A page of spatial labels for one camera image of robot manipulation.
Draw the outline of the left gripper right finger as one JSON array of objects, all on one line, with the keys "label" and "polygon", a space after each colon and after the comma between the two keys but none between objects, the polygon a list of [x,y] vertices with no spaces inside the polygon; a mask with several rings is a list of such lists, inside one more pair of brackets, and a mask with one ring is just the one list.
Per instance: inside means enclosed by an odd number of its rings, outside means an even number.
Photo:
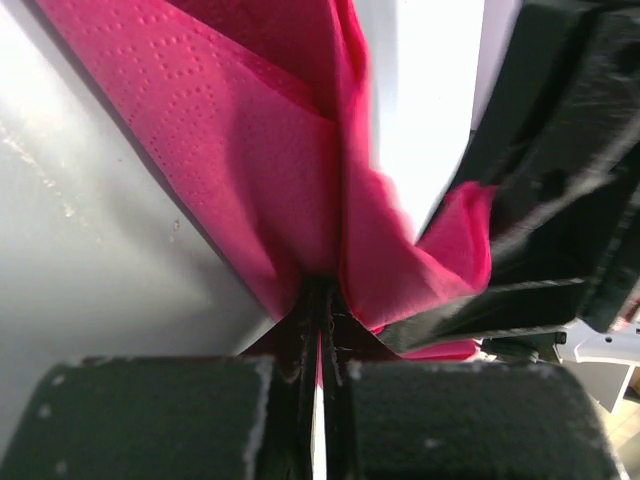
[{"label": "left gripper right finger", "polygon": [[549,364],[400,358],[336,286],[322,313],[331,479],[621,479],[579,381]]}]

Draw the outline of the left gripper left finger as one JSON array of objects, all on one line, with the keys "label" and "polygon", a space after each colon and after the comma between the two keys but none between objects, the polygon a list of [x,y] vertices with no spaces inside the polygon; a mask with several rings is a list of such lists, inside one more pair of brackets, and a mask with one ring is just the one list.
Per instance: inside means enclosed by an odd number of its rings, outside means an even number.
[{"label": "left gripper left finger", "polygon": [[320,284],[234,357],[91,358],[52,368],[5,479],[308,479]]}]

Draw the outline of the pink paper napkin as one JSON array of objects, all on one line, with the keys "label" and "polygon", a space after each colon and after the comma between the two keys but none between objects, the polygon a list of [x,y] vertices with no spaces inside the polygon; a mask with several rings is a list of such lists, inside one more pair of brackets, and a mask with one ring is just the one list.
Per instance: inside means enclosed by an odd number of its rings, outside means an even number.
[{"label": "pink paper napkin", "polygon": [[40,5],[173,191],[276,318],[336,277],[370,330],[482,292],[493,190],[412,240],[369,163],[368,52],[349,1]]}]

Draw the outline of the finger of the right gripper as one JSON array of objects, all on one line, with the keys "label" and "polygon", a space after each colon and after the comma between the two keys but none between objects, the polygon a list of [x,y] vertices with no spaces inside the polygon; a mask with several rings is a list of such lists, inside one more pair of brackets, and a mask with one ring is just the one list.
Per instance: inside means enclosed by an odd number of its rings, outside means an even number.
[{"label": "finger of the right gripper", "polygon": [[502,258],[484,293],[402,320],[382,340],[409,353],[465,338],[552,333],[574,319],[606,333],[638,282],[638,220],[558,219]]},{"label": "finger of the right gripper", "polygon": [[493,191],[495,250],[601,250],[623,207],[615,166],[639,139],[639,5],[526,1],[451,189]]}]

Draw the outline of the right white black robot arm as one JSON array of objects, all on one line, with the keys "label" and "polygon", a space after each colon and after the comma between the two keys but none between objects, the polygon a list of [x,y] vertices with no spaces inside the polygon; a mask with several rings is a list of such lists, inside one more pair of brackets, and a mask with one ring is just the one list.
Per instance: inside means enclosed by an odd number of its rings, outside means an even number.
[{"label": "right white black robot arm", "polygon": [[608,410],[639,364],[639,5],[525,1],[452,179],[496,190],[487,290],[387,327],[572,368]]}]

